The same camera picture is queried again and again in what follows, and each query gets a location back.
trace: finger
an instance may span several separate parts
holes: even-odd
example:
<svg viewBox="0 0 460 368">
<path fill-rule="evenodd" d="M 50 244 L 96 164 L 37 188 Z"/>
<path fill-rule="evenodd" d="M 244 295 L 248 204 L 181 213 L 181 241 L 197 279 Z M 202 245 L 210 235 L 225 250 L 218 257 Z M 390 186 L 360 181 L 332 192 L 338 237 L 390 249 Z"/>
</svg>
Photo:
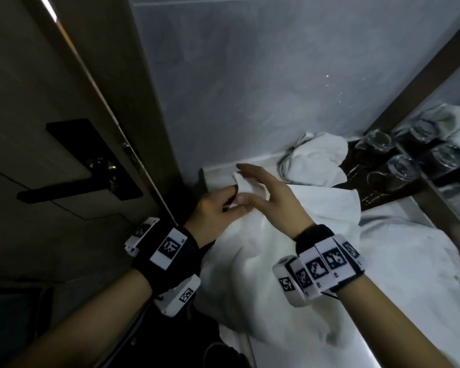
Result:
<svg viewBox="0 0 460 368">
<path fill-rule="evenodd" d="M 263 199 L 262 197 L 256 194 L 251 193 L 238 194 L 233 202 L 239 205 L 249 205 L 253 208 L 256 208 L 264 214 L 266 214 L 266 211 L 270 204 L 269 201 Z"/>
<path fill-rule="evenodd" d="M 274 175 L 269 173 L 263 167 L 257 165 L 237 164 L 237 168 L 239 168 L 239 170 L 244 172 L 246 175 L 252 175 L 264 186 L 266 186 L 269 191 L 271 191 L 272 185 L 276 184 L 276 182 L 279 182 L 279 179 L 277 179 Z"/>
<path fill-rule="evenodd" d="M 237 193 L 237 185 L 228 186 L 220 190 L 215 190 L 207 195 L 207 198 L 216 204 L 223 205 Z"/>
<path fill-rule="evenodd" d="M 227 219 L 228 224 L 230 224 L 233 221 L 236 221 L 237 219 L 245 216 L 251 210 L 252 210 L 252 206 L 250 205 L 239 205 L 239 206 L 234 206 L 233 208 L 230 208 L 225 213 L 223 213 L 223 215 Z"/>
</svg>

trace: forearm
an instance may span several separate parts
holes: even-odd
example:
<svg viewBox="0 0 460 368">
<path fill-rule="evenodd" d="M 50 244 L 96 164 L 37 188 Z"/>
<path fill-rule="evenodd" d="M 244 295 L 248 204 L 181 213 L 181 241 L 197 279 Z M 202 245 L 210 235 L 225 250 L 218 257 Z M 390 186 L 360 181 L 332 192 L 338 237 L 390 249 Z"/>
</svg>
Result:
<svg viewBox="0 0 460 368">
<path fill-rule="evenodd" d="M 143 275 L 129 271 L 35 341 L 9 367 L 92 366 L 151 294 Z"/>
<path fill-rule="evenodd" d="M 382 367 L 452 367 L 366 275 L 338 291 L 337 297 Z"/>
</svg>

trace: door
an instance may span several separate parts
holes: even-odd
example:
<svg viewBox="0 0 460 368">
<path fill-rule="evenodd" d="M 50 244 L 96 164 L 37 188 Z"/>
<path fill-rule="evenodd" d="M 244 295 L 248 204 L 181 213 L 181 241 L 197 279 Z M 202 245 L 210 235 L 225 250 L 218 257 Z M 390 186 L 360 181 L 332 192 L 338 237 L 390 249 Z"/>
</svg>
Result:
<svg viewBox="0 0 460 368">
<path fill-rule="evenodd" d="M 32 15 L 49 16 L 31 5 L 39 0 L 0 0 L 0 279 L 67 281 L 126 266 L 125 239 L 160 211 L 60 31 L 53 20 L 39 27 Z M 47 131 L 48 123 L 75 119 L 93 125 L 141 197 L 120 200 L 104 189 L 34 204 L 17 199 L 92 177 Z"/>
</svg>

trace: hand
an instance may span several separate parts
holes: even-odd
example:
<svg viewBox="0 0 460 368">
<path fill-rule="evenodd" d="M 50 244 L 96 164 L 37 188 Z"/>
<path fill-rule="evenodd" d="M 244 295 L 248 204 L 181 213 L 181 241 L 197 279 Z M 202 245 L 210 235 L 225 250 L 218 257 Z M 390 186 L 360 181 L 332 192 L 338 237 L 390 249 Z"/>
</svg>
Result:
<svg viewBox="0 0 460 368">
<path fill-rule="evenodd" d="M 236 186 L 228 186 L 210 192 L 199 201 L 184 227 L 198 243 L 198 247 L 216 240 L 230 223 L 245 216 L 252 210 L 249 205 L 241 205 L 223 211 L 223 205 L 237 193 Z"/>
<path fill-rule="evenodd" d="M 315 222 L 295 197 L 291 188 L 281 182 L 264 168 L 251 164 L 237 164 L 244 177 L 254 177 L 266 186 L 271 194 L 269 201 L 262 197 L 242 193 L 238 194 L 235 203 L 251 206 L 263 213 L 269 222 L 283 234 L 294 239 L 307 227 Z"/>
</svg>

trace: person's left hand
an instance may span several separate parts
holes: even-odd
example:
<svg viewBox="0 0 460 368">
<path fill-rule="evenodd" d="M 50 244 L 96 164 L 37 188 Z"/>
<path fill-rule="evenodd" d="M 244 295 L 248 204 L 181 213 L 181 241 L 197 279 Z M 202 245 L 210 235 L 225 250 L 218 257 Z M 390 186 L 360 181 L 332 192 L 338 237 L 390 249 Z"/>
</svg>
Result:
<svg viewBox="0 0 460 368">
<path fill-rule="evenodd" d="M 249 206 L 235 206 L 226 212 L 223 205 L 237 193 L 237 186 L 228 186 L 204 195 L 184 227 L 193 235 L 198 247 L 216 240 L 230 223 L 252 210 Z"/>
</svg>

